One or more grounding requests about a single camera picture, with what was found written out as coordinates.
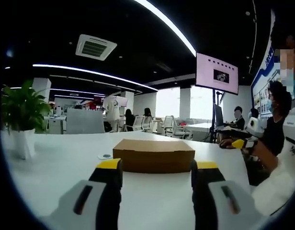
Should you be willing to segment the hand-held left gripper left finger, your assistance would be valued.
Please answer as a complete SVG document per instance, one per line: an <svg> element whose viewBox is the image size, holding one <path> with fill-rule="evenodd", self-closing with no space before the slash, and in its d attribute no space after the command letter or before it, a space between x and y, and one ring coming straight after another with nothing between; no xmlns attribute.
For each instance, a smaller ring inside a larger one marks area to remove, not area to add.
<svg viewBox="0 0 295 230"><path fill-rule="evenodd" d="M122 200L122 160L101 162L88 180L81 180L59 199L45 218L50 230L116 230Z"/></svg>

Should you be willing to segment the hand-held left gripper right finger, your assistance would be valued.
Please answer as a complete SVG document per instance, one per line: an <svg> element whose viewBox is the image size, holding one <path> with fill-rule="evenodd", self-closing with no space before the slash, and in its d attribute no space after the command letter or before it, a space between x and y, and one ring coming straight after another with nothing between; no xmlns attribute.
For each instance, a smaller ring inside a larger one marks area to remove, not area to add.
<svg viewBox="0 0 295 230"><path fill-rule="evenodd" d="M250 230L260 220L252 196L215 162L193 160L190 169L196 230Z"/></svg>

